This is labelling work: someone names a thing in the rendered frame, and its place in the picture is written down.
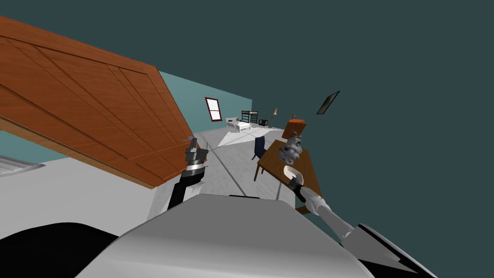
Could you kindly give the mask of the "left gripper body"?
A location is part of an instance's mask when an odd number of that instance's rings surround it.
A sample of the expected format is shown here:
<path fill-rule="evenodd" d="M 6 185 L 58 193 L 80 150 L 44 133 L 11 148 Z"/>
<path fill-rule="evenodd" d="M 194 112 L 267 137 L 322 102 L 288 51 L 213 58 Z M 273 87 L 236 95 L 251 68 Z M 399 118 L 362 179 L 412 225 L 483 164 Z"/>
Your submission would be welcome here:
<path fill-rule="evenodd" d="M 188 162 L 188 165 L 203 164 L 206 161 L 208 152 L 207 149 L 203 148 L 187 148 L 185 150 L 185 161 Z"/>

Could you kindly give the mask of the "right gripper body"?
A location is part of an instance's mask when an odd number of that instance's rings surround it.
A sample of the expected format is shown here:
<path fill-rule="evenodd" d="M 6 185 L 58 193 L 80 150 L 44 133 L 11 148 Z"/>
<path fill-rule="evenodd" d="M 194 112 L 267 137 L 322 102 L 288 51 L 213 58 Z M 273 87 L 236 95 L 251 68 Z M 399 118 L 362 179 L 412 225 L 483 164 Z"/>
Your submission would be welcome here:
<path fill-rule="evenodd" d="M 301 194 L 302 184 L 299 183 L 296 177 L 293 177 L 288 183 L 288 188 L 295 194 L 295 196 L 302 202 L 305 203 L 306 199 Z"/>

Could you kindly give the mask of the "brown wooden table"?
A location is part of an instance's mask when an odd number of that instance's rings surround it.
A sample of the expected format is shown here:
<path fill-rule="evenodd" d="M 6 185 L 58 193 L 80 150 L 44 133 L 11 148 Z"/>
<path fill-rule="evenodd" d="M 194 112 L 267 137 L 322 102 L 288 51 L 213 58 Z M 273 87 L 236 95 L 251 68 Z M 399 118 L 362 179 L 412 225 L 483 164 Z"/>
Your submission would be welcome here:
<path fill-rule="evenodd" d="M 284 174 L 284 168 L 287 164 L 278 157 L 279 149 L 283 145 L 284 142 L 280 140 L 275 140 L 271 143 L 264 155 L 258 160 L 258 165 L 256 166 L 256 171 L 254 174 L 254 181 L 258 180 L 260 176 L 262 176 L 262 172 L 265 172 L 273 177 L 277 182 L 281 183 L 282 188 L 288 188 L 291 178 Z M 307 149 L 303 149 L 299 159 L 296 159 L 290 167 L 301 173 L 303 177 L 303 186 L 310 188 L 320 196 L 323 195 L 316 177 L 311 154 Z"/>

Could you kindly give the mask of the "white floor rug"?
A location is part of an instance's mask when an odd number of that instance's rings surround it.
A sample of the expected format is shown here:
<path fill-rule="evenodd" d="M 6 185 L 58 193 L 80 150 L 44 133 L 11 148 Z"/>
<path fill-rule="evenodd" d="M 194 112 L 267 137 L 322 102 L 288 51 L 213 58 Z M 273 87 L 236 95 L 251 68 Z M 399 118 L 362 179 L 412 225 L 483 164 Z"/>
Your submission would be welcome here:
<path fill-rule="evenodd" d="M 280 131 L 280 129 L 251 127 L 250 129 L 245 129 L 241 132 L 228 132 L 218 146 L 222 147 L 226 145 L 254 141 L 255 138 L 265 136 L 270 131 Z"/>

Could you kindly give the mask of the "dark blue chair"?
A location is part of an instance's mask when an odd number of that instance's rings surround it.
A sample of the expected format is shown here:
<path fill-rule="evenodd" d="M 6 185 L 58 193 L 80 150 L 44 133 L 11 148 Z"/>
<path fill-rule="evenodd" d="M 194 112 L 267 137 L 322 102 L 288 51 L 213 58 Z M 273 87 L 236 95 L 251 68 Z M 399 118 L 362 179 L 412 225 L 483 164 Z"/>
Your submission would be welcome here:
<path fill-rule="evenodd" d="M 261 137 L 255 138 L 254 156 L 252 157 L 252 160 L 255 157 L 261 159 L 262 156 L 265 154 L 265 152 L 266 152 L 266 149 L 265 149 L 265 136 L 261 136 Z"/>

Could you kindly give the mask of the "red framed window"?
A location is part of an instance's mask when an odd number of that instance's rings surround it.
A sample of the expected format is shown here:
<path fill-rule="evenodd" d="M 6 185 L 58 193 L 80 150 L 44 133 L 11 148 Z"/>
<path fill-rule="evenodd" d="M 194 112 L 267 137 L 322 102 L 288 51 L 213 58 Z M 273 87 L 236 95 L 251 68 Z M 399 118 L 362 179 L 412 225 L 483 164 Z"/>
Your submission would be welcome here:
<path fill-rule="evenodd" d="M 212 122 L 221 122 L 222 116 L 219 101 L 215 98 L 205 97 L 208 113 Z"/>

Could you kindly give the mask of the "white bed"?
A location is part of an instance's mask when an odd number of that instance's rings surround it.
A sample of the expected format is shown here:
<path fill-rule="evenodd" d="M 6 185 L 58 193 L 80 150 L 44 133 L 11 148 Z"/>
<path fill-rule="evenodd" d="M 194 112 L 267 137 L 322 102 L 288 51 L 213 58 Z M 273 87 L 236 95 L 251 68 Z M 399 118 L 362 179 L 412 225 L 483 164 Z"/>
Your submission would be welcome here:
<path fill-rule="evenodd" d="M 243 130 L 251 129 L 251 123 L 242 122 L 238 118 L 226 118 L 226 126 L 234 128 L 234 130 L 240 133 Z"/>

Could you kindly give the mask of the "orange-brown cabinet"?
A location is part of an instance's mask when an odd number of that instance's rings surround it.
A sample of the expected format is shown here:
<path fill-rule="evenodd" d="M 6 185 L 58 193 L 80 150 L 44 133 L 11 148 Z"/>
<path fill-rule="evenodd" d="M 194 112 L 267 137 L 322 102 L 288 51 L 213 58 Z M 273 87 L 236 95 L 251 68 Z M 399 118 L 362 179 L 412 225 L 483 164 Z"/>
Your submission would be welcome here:
<path fill-rule="evenodd" d="M 300 135 L 306 125 L 307 123 L 304 120 L 296 119 L 296 115 L 293 114 L 291 116 L 291 119 L 287 122 L 287 125 L 281 137 L 283 139 L 289 139 L 293 135 L 293 133 Z"/>

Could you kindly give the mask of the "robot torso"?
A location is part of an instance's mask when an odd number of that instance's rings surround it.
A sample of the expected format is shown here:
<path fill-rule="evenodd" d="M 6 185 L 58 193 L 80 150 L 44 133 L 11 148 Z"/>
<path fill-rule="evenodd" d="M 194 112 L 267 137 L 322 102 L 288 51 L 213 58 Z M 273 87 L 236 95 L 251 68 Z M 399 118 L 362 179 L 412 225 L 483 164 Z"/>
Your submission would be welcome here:
<path fill-rule="evenodd" d="M 374 278 L 283 201 L 199 194 L 106 247 L 76 278 Z"/>

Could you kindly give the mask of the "brown wooden door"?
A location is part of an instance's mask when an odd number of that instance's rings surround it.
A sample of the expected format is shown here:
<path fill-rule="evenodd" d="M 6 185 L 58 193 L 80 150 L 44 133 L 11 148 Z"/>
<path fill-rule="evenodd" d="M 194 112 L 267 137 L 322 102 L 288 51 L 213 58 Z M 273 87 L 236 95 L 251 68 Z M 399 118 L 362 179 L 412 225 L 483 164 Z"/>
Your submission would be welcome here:
<path fill-rule="evenodd" d="M 192 135 L 155 66 L 0 16 L 0 130 L 155 188 Z"/>

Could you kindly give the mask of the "dark framed wall picture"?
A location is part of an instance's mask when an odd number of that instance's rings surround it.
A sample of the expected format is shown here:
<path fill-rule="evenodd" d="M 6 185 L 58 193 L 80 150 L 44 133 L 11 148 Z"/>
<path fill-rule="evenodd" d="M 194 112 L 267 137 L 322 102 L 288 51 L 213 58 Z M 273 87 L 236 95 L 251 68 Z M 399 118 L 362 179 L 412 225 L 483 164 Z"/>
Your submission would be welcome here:
<path fill-rule="evenodd" d="M 316 112 L 316 115 L 323 115 L 325 114 L 325 112 L 328 110 L 328 108 L 330 107 L 330 105 L 332 104 L 332 102 L 335 100 L 335 98 L 338 96 L 338 94 L 340 93 L 341 91 L 337 91 L 331 95 L 329 95 L 325 100 L 324 102 L 321 104 L 320 108 L 317 110 Z"/>

